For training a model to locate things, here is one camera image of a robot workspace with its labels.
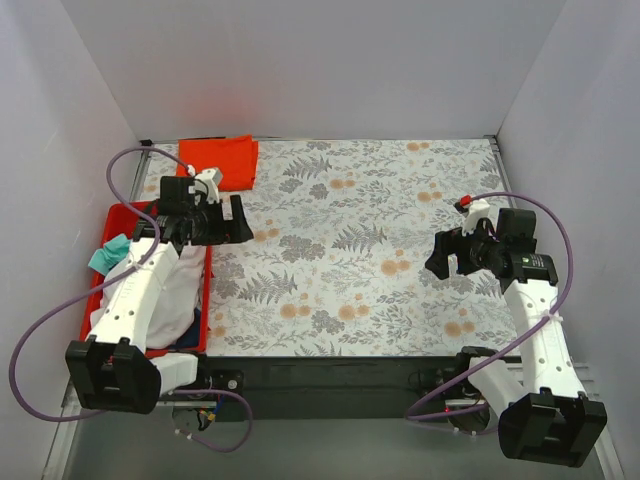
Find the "white t shirt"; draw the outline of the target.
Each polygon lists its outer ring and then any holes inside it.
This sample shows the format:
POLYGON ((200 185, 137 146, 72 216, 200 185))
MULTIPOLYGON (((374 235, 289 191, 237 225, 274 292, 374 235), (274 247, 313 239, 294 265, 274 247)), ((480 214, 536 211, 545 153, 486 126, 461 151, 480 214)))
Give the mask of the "white t shirt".
POLYGON ((107 274, 100 307, 90 315, 89 333, 99 342, 127 338, 141 351, 165 349, 191 325, 207 248, 187 245, 178 252, 161 243, 142 262, 152 244, 151 238, 132 242, 107 274))

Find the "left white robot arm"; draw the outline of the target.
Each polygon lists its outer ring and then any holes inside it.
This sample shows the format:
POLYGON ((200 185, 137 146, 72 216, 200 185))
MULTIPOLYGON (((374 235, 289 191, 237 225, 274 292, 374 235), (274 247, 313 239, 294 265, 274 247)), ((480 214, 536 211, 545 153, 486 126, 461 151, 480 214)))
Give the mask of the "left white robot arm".
POLYGON ((216 168, 193 177, 164 176, 156 203, 139 213, 126 269, 97 324, 69 344, 65 360, 85 409, 148 414, 176 388, 193 400, 213 386, 194 353, 146 355, 147 333, 158 300, 187 245, 244 243, 253 237, 240 196, 223 214, 216 168))

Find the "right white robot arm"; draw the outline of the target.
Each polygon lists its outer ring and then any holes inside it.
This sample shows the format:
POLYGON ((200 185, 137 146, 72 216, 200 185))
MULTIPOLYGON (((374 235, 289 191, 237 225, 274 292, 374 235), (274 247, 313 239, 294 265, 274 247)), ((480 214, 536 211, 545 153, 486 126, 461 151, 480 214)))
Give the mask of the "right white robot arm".
POLYGON ((565 293, 558 289, 552 258, 536 251, 536 215, 530 210, 502 208, 498 221, 488 218, 484 200, 464 199, 456 208, 464 216, 461 227, 440 231, 425 263, 438 279, 449 276, 449 258, 457 272, 481 270, 500 283, 517 337, 523 378, 507 368, 500 352, 466 349, 466 361, 452 380, 464 397, 481 394, 495 412, 502 453, 509 459, 581 467, 607 423, 602 402, 588 397, 567 348, 559 307, 565 293))

